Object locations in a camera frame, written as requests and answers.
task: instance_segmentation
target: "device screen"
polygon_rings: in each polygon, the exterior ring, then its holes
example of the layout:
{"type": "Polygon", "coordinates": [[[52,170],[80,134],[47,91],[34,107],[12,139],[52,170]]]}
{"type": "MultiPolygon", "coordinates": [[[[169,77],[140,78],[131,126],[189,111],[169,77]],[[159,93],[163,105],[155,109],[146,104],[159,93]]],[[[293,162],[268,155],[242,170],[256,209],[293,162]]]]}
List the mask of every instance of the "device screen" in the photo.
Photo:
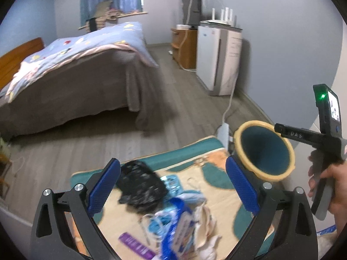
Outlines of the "device screen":
{"type": "Polygon", "coordinates": [[[327,94],[329,96],[331,117],[337,121],[340,121],[339,103],[337,98],[329,91],[327,94]]]}

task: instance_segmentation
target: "black trash bag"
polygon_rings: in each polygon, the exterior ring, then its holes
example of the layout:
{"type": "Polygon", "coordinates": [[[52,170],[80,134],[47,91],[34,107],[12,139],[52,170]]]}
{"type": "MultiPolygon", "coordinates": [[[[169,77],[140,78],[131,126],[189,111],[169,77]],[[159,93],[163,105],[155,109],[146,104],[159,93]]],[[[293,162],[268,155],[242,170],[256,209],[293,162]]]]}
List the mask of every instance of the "black trash bag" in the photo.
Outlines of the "black trash bag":
{"type": "Polygon", "coordinates": [[[122,191],[120,204],[133,206],[138,213],[152,212],[168,194],[165,184],[142,161],[129,161],[121,167],[116,183],[122,191]]]}

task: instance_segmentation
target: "human hand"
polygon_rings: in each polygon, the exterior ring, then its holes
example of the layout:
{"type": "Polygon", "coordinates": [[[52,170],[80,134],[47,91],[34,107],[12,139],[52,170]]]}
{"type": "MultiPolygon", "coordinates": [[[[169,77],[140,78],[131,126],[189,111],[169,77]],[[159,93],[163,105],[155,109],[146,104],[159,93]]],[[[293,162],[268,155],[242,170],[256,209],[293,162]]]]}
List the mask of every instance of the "human hand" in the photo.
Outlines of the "human hand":
{"type": "MultiPolygon", "coordinates": [[[[309,161],[315,163],[316,151],[313,151],[308,157],[309,161]]],[[[308,171],[309,177],[313,175],[313,166],[308,171]]],[[[339,234],[347,223],[347,162],[341,162],[337,164],[331,164],[326,170],[324,170],[320,178],[335,179],[335,195],[332,198],[329,211],[334,214],[337,233],[339,234]]],[[[316,181],[313,177],[308,181],[310,187],[309,197],[313,196],[313,191],[316,187],[316,181]]]]}

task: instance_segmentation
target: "metal screw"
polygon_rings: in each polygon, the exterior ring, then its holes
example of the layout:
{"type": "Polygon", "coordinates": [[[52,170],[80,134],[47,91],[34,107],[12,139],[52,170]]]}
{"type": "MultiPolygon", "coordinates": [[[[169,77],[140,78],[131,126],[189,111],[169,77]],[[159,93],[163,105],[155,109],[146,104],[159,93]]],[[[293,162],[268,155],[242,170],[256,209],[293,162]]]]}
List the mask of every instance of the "metal screw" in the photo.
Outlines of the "metal screw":
{"type": "Polygon", "coordinates": [[[265,183],[263,184],[263,187],[264,187],[265,189],[267,189],[267,190],[272,189],[272,185],[271,185],[269,182],[265,182],[265,183]]]}
{"type": "Polygon", "coordinates": [[[304,190],[303,190],[302,187],[297,187],[295,190],[296,190],[296,192],[297,192],[298,194],[303,194],[303,193],[304,193],[304,190]]]}
{"type": "Polygon", "coordinates": [[[80,191],[80,190],[82,190],[83,189],[83,185],[82,184],[77,184],[77,185],[75,185],[75,191],[80,191]]]}
{"type": "Polygon", "coordinates": [[[49,195],[50,193],[51,193],[51,190],[49,188],[43,191],[43,195],[46,195],[46,196],[49,195]]]}

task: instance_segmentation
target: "yellow trash can rim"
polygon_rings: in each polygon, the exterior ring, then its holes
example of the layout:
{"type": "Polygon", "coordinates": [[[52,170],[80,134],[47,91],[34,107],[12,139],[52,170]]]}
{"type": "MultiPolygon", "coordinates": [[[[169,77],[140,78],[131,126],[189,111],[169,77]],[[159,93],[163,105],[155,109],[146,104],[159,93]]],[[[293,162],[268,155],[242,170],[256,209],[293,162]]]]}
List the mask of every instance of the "yellow trash can rim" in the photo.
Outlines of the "yellow trash can rim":
{"type": "Polygon", "coordinates": [[[292,173],[292,171],[295,169],[295,153],[294,153],[294,149],[293,149],[291,143],[289,142],[288,139],[282,138],[279,133],[276,133],[273,125],[271,125],[269,123],[259,121],[259,120],[252,120],[252,121],[245,122],[234,133],[234,144],[235,144],[237,156],[241,160],[244,167],[246,167],[246,169],[248,169],[249,171],[252,171],[258,178],[260,178],[262,180],[270,181],[270,182],[278,182],[278,181],[281,181],[281,180],[285,179],[286,177],[288,177],[292,173]],[[267,173],[261,171],[260,169],[258,169],[248,159],[247,155],[245,154],[245,152],[243,151],[243,148],[242,148],[241,135],[245,129],[247,129],[248,127],[251,127],[251,126],[260,126],[260,127],[264,127],[266,129],[269,129],[270,131],[274,132],[278,137],[280,137],[281,140],[284,142],[284,144],[286,145],[286,147],[289,151],[289,165],[288,165],[287,170],[284,173],[282,173],[280,175],[267,174],[267,173]]]}

